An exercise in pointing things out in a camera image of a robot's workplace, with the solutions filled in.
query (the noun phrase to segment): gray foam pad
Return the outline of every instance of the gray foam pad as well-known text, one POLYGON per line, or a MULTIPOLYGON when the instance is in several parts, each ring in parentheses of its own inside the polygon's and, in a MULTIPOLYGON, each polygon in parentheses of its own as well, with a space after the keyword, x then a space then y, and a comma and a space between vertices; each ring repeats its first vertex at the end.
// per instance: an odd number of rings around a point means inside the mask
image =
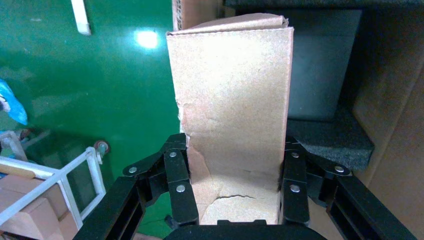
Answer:
POLYGON ((295 137, 310 153, 351 170, 368 166, 374 145, 345 108, 338 107, 332 122, 287 121, 287 135, 295 137))

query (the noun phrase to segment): metal rivet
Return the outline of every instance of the metal rivet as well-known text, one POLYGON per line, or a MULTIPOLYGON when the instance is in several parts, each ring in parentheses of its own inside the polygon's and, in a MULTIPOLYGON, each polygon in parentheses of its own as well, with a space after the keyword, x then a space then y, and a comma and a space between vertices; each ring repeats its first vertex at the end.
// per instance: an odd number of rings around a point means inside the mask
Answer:
POLYGON ((298 193, 298 192, 301 191, 301 188, 298 185, 292 184, 292 185, 290 185, 290 190, 294 193, 298 193))
POLYGON ((135 173, 136 171, 137 171, 137 168, 136 168, 135 166, 131 167, 131 168, 128 170, 128 172, 129 172, 130 174, 135 173))
POLYGON ((177 192, 179 192, 179 193, 182 193, 182 192, 184 192, 186 190, 186 187, 184 186, 184 185, 178 185, 177 187, 176 187, 176 191, 177 192))
POLYGON ((341 166, 335 166, 334 169, 339 172, 339 173, 343 173, 345 170, 343 169, 343 167, 341 166))

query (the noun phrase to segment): brown cardboard box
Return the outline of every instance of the brown cardboard box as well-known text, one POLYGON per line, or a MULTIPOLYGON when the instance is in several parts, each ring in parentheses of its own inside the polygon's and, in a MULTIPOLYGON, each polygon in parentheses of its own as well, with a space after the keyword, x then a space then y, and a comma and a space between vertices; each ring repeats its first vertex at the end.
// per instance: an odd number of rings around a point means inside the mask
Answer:
POLYGON ((257 13, 166 37, 201 224, 277 221, 293 31, 257 13))
MULTIPOLYGON (((28 179, 16 175, 7 175, 0 179, 0 188, 27 194, 41 183, 43 183, 43 180, 36 178, 28 179)), ((58 184, 50 187, 40 197, 48 199, 58 219, 68 211, 64 196, 58 184)))
MULTIPOLYGON (((25 194, 0 189, 0 212, 25 194)), ((0 230, 33 239, 44 240, 59 227, 49 201, 38 197, 0 226, 0 230)))
POLYGON ((71 212, 66 212, 59 221, 59 228, 47 240, 72 240, 78 229, 71 212))
POLYGON ((366 11, 346 73, 361 82, 353 113, 375 145, 368 168, 355 174, 417 239, 424 239, 423 46, 423 9, 366 11))

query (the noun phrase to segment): cardboard box stack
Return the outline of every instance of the cardboard box stack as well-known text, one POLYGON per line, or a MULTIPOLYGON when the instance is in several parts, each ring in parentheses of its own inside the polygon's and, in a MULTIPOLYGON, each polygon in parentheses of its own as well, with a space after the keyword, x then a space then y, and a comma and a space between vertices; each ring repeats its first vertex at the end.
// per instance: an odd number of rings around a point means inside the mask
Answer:
MULTIPOLYGON (((41 183, 43 180, 16 175, 0 179, 0 211, 41 183)), ((71 240, 78 229, 60 187, 55 184, 2 224, 0 231, 38 240, 71 240)))

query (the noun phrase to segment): cardboard flap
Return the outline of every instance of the cardboard flap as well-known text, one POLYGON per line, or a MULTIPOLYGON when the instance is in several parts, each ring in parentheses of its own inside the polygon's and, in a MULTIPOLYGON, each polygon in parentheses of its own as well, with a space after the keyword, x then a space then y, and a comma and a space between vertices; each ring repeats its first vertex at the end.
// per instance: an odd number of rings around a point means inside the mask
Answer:
POLYGON ((169 35, 230 32, 241 30, 287 28, 289 22, 279 15, 253 13, 208 21, 197 26, 168 33, 169 35))
POLYGON ((166 36, 201 224, 277 222, 293 31, 250 14, 166 36))

